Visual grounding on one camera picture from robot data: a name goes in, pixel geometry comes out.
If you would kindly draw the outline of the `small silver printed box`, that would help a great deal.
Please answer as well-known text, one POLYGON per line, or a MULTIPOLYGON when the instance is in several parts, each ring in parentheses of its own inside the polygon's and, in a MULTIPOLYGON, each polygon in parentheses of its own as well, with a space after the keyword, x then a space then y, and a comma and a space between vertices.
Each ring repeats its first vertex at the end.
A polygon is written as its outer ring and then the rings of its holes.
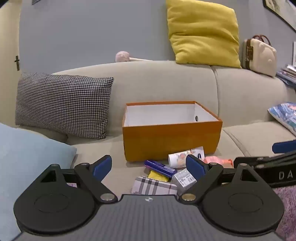
POLYGON ((185 168, 173 175, 171 182, 182 189, 186 189, 194 185, 197 180, 185 168))

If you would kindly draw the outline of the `pink pump lotion bottle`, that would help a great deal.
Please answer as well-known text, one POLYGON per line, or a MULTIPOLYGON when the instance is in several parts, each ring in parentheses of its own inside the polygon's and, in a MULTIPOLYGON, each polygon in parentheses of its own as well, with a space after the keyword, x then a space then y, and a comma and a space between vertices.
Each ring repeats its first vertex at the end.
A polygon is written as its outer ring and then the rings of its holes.
POLYGON ((208 157, 202 158, 202 161, 206 164, 217 163, 222 165, 224 168, 234 168, 232 159, 221 159, 217 156, 208 156, 208 157))

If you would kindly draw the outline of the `white Vaseline lotion tube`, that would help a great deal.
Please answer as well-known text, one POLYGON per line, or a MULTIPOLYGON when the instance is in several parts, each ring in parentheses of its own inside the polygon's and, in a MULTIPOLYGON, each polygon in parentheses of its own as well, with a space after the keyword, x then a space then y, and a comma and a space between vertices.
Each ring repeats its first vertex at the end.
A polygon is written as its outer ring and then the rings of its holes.
POLYGON ((171 168, 185 168, 186 166, 186 157, 188 155, 193 155, 200 160, 204 160, 204 149, 203 147, 197 147, 194 149, 173 153, 168 155, 168 163, 171 168))

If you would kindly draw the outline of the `blue Super Deer box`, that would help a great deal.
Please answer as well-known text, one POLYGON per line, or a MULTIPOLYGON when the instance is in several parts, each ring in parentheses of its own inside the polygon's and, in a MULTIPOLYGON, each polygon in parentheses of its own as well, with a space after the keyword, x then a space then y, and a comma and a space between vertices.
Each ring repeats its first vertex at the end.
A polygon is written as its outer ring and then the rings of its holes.
POLYGON ((172 178, 178 172, 176 169, 154 160, 144 161, 144 166, 169 178, 172 178))

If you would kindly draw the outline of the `plaid check case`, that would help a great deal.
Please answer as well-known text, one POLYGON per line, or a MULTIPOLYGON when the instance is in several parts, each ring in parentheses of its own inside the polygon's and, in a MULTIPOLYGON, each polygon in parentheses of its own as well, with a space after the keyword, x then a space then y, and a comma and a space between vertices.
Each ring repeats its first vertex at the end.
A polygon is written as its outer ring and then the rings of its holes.
POLYGON ((177 186, 170 182, 159 181, 147 177, 137 177, 134 181, 131 194, 136 195, 175 195, 177 186))

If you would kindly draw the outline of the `blue illustrated book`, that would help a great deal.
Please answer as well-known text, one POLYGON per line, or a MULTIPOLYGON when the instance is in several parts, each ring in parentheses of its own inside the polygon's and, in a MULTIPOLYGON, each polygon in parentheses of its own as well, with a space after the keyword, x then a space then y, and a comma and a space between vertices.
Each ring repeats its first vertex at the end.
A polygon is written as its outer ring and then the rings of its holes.
POLYGON ((295 102, 285 102, 269 108, 268 113, 296 136, 295 102))

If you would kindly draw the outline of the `yellow sponge cloth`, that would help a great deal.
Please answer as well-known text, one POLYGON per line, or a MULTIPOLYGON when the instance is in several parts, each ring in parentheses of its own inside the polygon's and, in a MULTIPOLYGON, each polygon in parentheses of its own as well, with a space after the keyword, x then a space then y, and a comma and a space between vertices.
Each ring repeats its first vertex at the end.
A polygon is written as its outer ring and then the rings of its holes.
POLYGON ((148 175, 148 178, 150 179, 154 179, 154 180, 158 180, 158 181, 162 181, 162 182, 169 182, 170 178, 165 176, 165 175, 162 175, 154 170, 151 170, 149 175, 148 175))

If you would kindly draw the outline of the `orange cardboard box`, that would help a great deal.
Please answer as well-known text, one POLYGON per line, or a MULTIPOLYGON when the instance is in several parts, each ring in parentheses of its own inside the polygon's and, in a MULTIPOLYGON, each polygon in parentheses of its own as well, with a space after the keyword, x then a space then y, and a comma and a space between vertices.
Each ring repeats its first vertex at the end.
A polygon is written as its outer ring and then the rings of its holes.
POLYGON ((223 121, 195 101, 126 104, 122 120, 128 162, 165 160, 169 154, 203 147, 215 153, 223 121))

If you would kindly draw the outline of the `houndstooth black white pillow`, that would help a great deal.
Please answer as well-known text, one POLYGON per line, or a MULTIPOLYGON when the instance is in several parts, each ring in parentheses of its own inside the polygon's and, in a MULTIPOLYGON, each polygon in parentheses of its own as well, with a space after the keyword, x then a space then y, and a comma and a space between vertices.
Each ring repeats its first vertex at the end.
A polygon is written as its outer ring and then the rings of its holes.
POLYGON ((23 73, 15 124, 91 139, 106 137, 113 77, 23 73))

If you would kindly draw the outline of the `light blue pillow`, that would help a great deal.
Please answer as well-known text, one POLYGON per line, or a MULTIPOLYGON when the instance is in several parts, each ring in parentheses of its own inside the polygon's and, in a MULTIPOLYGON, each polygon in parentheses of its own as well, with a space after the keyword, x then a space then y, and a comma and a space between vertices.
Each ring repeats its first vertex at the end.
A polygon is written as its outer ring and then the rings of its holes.
POLYGON ((1 124, 1 240, 20 233, 13 212, 16 199, 51 164, 70 168, 76 152, 40 133, 1 124))

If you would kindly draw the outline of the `stack of magazines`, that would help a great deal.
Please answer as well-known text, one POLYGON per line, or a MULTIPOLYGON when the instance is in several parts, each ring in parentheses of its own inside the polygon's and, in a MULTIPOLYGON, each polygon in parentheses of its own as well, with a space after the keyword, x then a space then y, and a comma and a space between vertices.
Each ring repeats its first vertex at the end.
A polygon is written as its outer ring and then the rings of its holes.
POLYGON ((294 88, 296 87, 296 71, 295 66, 286 65, 277 71, 276 77, 284 82, 287 86, 294 88))

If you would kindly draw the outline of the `cream mini suitcase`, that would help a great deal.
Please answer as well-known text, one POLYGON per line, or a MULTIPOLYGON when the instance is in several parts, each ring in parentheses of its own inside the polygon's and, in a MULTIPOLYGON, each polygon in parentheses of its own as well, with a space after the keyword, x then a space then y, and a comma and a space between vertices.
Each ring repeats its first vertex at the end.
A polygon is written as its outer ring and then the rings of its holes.
POLYGON ((254 35, 243 42, 242 67, 270 77, 276 75, 277 51, 265 35, 254 35))

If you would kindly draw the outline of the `pink plush massage hammer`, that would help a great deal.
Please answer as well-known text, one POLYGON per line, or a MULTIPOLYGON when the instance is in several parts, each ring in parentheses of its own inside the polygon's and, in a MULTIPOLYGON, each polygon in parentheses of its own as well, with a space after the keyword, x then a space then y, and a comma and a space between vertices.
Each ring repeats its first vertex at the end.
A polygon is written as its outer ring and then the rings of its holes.
POLYGON ((126 51, 120 51, 116 53, 115 62, 135 62, 135 61, 150 61, 146 59, 134 58, 131 57, 130 54, 126 51))

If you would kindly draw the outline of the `yellow pillow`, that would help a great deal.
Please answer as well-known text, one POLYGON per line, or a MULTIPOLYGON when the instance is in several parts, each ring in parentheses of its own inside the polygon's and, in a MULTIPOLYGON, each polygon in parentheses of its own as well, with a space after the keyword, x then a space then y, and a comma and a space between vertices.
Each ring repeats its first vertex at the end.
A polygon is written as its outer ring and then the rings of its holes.
POLYGON ((206 1, 166 1, 166 10, 176 63, 241 67, 234 9, 206 1))

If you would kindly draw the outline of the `framed wall picture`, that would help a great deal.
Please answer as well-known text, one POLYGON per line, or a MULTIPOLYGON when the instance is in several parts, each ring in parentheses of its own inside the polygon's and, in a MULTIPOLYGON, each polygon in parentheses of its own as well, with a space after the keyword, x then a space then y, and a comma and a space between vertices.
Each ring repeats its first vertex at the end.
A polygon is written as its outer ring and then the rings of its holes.
POLYGON ((295 5, 289 0, 263 0, 263 5, 295 28, 295 5))

